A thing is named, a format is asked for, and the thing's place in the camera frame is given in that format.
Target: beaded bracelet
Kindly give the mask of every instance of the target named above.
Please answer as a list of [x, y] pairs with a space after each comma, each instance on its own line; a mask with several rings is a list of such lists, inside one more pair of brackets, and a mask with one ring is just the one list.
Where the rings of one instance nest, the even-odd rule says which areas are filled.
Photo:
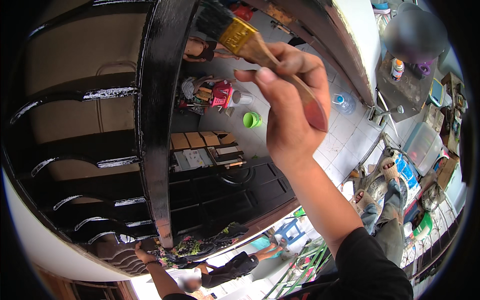
[[148, 266], [149, 264], [160, 264], [159, 261], [149, 261], [145, 263], [145, 266]]

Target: black wooden door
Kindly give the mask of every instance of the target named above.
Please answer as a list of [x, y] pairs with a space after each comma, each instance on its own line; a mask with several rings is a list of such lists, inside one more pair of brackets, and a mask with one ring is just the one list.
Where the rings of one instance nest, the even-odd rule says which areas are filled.
[[214, 235], [233, 221], [245, 224], [293, 197], [288, 180], [270, 157], [231, 170], [173, 173], [169, 199], [174, 241], [184, 235]]

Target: floral cloth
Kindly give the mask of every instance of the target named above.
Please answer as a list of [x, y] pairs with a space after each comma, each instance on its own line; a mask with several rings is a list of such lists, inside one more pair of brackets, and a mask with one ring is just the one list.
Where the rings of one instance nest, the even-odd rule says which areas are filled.
[[187, 236], [176, 247], [170, 250], [162, 246], [152, 253], [157, 256], [158, 261], [169, 267], [177, 269], [193, 269], [201, 261], [196, 262], [205, 256], [217, 252], [239, 240], [248, 231], [248, 228], [237, 222], [230, 223], [217, 235], [203, 240], [196, 240]]

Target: hand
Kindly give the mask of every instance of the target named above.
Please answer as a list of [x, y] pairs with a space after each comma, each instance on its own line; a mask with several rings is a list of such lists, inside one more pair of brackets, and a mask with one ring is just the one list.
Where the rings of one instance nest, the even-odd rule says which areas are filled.
[[156, 261], [156, 256], [153, 254], [148, 254], [145, 250], [140, 249], [142, 242], [138, 242], [135, 245], [135, 254], [137, 257], [145, 264], [147, 262]]
[[[280, 61], [276, 73], [296, 74], [300, 77], [312, 89], [328, 118], [330, 94], [322, 60], [282, 42], [266, 45]], [[326, 133], [311, 127], [307, 122], [297, 89], [268, 68], [259, 71], [236, 70], [234, 74], [241, 82], [252, 81], [257, 84], [270, 103], [267, 148], [275, 164], [287, 175], [315, 163], [313, 153]]]

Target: green bucket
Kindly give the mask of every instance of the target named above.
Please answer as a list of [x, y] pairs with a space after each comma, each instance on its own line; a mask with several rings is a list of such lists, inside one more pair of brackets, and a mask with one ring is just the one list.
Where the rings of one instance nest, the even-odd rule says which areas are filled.
[[262, 116], [250, 111], [243, 115], [243, 125], [247, 128], [258, 127], [262, 124]]

